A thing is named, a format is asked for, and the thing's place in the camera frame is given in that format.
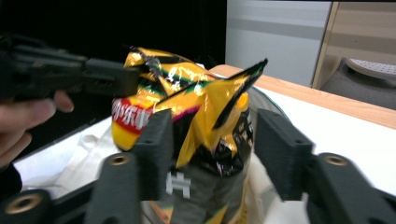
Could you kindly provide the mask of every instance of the black background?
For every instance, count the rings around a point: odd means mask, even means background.
[[[3,0],[0,32],[27,35],[55,48],[124,62],[128,47],[170,51],[210,69],[225,61],[226,0]],[[31,130],[24,156],[110,115],[111,98],[71,94],[75,111],[58,112]]]

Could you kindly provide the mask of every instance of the black sleeve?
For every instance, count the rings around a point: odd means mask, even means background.
[[[20,173],[11,163],[0,169],[0,202],[21,191],[22,182]]]

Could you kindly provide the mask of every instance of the chip bag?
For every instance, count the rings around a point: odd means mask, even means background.
[[[131,150],[150,116],[171,109],[173,164],[168,195],[146,202],[154,223],[246,223],[246,172],[253,149],[247,90],[267,60],[229,78],[182,56],[131,48],[125,67],[138,67],[137,94],[115,99],[112,136]]]

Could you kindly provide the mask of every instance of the wooden table edge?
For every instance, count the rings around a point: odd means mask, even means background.
[[[241,70],[228,64],[220,64],[210,69],[211,72],[225,77],[229,77]],[[391,129],[396,129],[396,110],[315,90],[274,77],[262,76],[256,81],[255,86]]]

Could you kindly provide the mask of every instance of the human hand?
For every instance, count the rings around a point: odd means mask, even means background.
[[[65,91],[56,91],[51,99],[0,103],[0,168],[12,162],[32,141],[27,130],[44,123],[59,109],[72,112],[73,102]]]

